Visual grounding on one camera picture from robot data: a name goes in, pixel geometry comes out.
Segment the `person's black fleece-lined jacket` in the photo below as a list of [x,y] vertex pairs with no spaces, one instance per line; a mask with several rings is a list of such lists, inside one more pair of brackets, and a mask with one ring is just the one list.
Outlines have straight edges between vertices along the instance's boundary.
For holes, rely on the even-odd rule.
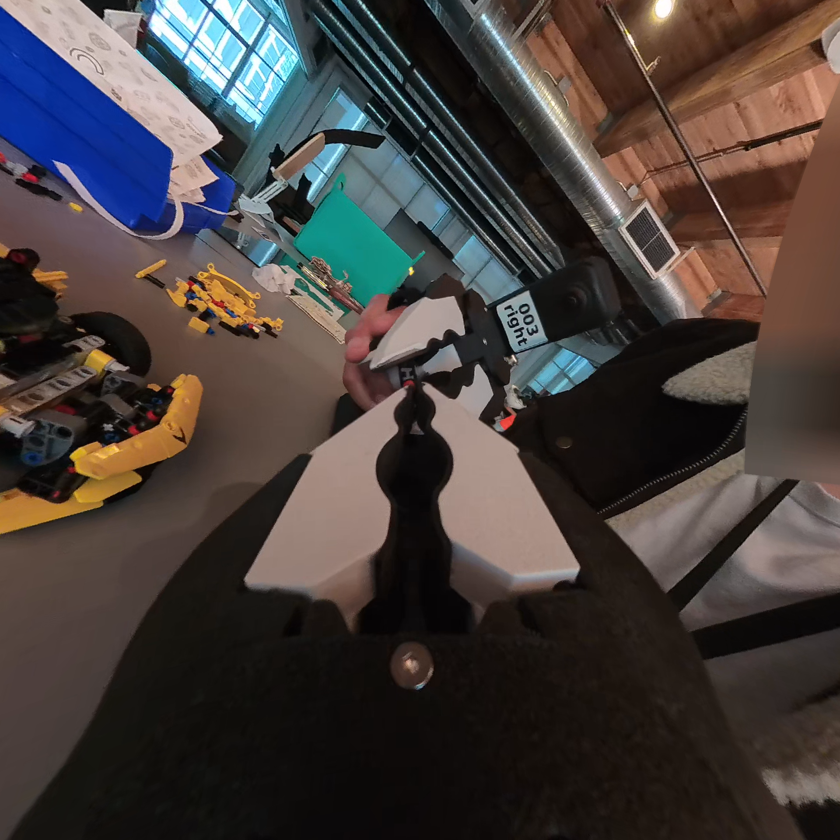
[[[609,519],[688,480],[754,476],[744,465],[744,449],[759,332],[757,322],[745,320],[668,323],[628,345],[582,384],[538,396],[506,436],[556,469],[608,526]],[[688,604],[735,551],[807,481],[776,479],[780,484],[688,573],[668,590],[660,586],[675,599],[681,622]],[[686,630],[707,666],[716,658],[838,630],[838,594]],[[804,838],[838,838],[838,701],[837,683],[757,734],[734,729]]]

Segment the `crumpled white plastic bag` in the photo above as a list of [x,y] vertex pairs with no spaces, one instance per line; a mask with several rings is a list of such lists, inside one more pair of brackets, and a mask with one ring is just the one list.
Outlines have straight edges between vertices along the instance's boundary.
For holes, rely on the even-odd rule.
[[292,295],[302,276],[296,270],[286,265],[273,263],[253,269],[254,281],[267,292],[280,293],[286,297]]

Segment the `blue plastic bin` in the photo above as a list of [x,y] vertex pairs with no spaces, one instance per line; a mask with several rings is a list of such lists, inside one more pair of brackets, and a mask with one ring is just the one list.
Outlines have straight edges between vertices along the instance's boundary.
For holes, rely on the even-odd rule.
[[[36,47],[35,37],[3,9],[1,94],[7,142],[64,181],[53,161],[67,164],[126,227],[145,235],[169,228],[172,151],[86,78]],[[181,233],[218,228],[228,215],[235,182],[211,167],[219,178],[203,189],[205,201],[180,201]]]

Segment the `small white printed paper bag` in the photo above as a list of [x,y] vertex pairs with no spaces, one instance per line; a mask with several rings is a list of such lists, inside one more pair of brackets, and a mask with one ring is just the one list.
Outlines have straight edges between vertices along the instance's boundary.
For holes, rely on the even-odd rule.
[[199,155],[172,167],[167,197],[172,201],[199,204],[205,201],[203,189],[218,181],[215,169]]

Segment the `silver ventilation duct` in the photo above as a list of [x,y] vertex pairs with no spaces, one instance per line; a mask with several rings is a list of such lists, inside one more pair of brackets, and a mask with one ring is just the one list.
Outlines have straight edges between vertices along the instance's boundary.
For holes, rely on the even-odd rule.
[[700,310],[675,273],[650,273],[621,235],[634,203],[530,48],[515,36],[502,2],[426,5],[656,319],[698,319]]

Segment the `pale round desk lamp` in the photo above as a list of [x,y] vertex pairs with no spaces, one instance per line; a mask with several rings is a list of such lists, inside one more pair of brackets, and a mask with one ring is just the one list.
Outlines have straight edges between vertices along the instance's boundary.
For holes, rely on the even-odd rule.
[[241,196],[238,208],[244,214],[273,218],[270,201],[289,186],[290,179],[303,171],[328,145],[343,144],[365,149],[378,149],[385,137],[380,134],[350,129],[326,129],[302,141],[284,160],[270,170],[270,180],[254,196]]

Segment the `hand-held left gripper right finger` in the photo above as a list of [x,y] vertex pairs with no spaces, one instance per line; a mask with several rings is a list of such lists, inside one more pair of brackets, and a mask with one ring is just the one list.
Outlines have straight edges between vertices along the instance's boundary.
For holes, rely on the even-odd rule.
[[417,387],[418,606],[463,633],[491,604],[574,583],[581,566],[517,447],[431,385]]

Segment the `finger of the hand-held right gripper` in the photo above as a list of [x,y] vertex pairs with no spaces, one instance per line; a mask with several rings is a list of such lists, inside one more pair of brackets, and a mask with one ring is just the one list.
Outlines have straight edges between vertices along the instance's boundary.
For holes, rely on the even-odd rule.
[[456,297],[423,298],[405,309],[373,350],[374,363],[400,363],[424,354],[430,343],[449,333],[466,335]]
[[456,368],[456,352],[450,347],[427,350],[418,344],[382,345],[367,355],[367,385],[373,394],[392,394],[408,383],[431,375],[448,374]]

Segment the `printed paper sheet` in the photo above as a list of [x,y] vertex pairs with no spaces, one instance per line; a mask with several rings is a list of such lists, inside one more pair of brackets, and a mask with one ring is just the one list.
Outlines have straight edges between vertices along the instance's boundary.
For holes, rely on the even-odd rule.
[[346,329],[340,323],[343,312],[335,301],[325,297],[312,283],[295,275],[287,299],[338,343],[345,344]]

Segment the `pile of yellow brick pieces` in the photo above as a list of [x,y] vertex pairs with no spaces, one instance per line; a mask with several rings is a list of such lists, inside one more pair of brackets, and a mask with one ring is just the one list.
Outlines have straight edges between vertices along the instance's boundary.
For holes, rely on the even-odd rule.
[[175,279],[174,288],[166,288],[169,299],[192,314],[189,327],[204,334],[218,329],[238,337],[258,340],[262,335],[278,336],[284,322],[261,317],[256,303],[258,292],[251,292],[236,280],[218,272],[214,264],[187,280]]

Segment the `black ceiling pipes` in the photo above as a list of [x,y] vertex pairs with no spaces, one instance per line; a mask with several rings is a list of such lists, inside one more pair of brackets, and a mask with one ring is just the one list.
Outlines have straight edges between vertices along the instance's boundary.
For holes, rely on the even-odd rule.
[[333,46],[391,113],[382,125],[384,132],[470,223],[499,261],[516,275],[525,267],[538,276],[561,267],[563,256],[551,237],[540,238],[515,219],[438,131],[434,121],[398,85],[384,61],[369,51],[335,4],[312,2],[311,9]]

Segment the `large paned window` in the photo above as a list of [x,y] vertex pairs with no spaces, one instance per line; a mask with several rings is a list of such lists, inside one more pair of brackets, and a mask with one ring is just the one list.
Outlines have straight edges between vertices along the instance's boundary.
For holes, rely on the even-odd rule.
[[150,31],[195,79],[254,128],[301,63],[280,2],[154,2]]

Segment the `white vent grille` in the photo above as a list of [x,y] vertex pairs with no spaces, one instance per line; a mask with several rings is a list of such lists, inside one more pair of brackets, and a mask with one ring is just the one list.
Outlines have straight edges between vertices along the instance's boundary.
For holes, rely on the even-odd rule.
[[680,257],[675,240],[646,199],[635,203],[618,233],[652,278],[669,273]]

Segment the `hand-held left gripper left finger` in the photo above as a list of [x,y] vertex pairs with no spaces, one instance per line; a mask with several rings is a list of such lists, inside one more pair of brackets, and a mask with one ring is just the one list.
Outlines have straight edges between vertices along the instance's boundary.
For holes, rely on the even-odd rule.
[[248,591],[330,602],[363,633],[420,624],[421,507],[404,459],[416,418],[399,390],[311,452]]

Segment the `person's right hand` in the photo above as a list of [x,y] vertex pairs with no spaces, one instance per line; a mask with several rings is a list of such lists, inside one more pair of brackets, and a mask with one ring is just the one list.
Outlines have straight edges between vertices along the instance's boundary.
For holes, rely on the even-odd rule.
[[373,371],[367,357],[373,343],[391,330],[404,310],[405,306],[391,304],[389,296],[377,295],[362,311],[355,326],[345,333],[343,385],[364,413],[394,393],[395,387],[389,374]]

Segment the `small black red brick pieces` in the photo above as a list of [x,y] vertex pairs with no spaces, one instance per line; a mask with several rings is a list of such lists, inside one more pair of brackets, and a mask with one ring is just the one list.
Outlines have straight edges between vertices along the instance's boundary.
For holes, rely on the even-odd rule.
[[25,167],[20,163],[9,160],[4,153],[1,153],[1,171],[10,175],[18,186],[32,194],[46,196],[57,202],[62,201],[61,194],[49,189],[41,182],[47,174],[47,170],[39,164],[31,164],[29,167]]

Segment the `person's white shirt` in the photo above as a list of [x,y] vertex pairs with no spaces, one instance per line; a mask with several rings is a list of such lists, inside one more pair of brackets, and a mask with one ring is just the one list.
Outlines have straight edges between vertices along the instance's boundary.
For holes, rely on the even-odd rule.
[[[608,520],[668,590],[773,488],[773,477],[690,479]],[[838,485],[800,482],[681,614],[689,630],[839,589]],[[710,679],[732,726],[757,734],[838,683],[838,630],[716,658]]]

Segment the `white paper strip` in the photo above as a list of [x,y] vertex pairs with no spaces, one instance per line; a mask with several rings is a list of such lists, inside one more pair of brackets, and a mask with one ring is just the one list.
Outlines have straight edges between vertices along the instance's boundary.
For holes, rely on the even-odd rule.
[[116,217],[111,215],[110,212],[104,206],[102,206],[92,194],[90,194],[89,190],[82,184],[81,180],[77,177],[76,173],[67,164],[59,161],[53,161],[53,163],[56,166],[59,175],[67,181],[67,183],[73,188],[73,190],[87,205],[89,205],[93,210],[95,210],[112,226],[116,227],[118,230],[124,232],[125,234],[139,239],[162,241],[169,238],[173,238],[175,235],[179,234],[182,231],[184,223],[184,209],[183,204],[179,200],[175,199],[174,201],[175,215],[173,222],[168,229],[166,229],[163,233],[159,234],[142,234],[132,228],[126,227]]

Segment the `yellow brick car model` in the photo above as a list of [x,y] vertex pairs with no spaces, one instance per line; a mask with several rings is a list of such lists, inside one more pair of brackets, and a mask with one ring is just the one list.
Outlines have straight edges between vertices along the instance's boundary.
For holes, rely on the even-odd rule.
[[193,374],[149,382],[151,347],[126,318],[60,311],[65,277],[30,248],[2,247],[1,533],[132,495],[191,442]]

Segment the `grey desk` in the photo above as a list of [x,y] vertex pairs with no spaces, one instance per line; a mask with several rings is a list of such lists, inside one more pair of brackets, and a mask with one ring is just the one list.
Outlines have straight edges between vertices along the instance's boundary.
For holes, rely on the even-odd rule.
[[300,453],[327,436],[343,393],[343,347],[289,300],[258,311],[275,338],[190,329],[188,313],[135,273],[161,259],[168,284],[214,263],[252,290],[250,261],[215,232],[133,238],[53,178],[66,200],[2,174],[1,234],[64,270],[66,313],[117,313],[149,341],[152,382],[194,374],[204,394],[188,448],[136,495],[2,537],[1,831],[8,838],[67,759],[155,597],[195,547]]

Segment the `small brown brick model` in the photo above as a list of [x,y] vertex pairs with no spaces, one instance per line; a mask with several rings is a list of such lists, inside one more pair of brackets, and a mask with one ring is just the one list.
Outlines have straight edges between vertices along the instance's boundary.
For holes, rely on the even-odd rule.
[[337,278],[331,266],[320,257],[313,257],[308,262],[301,262],[298,268],[307,283],[325,293],[328,299],[356,313],[361,313],[362,305],[354,298],[349,276],[344,272],[344,278]]

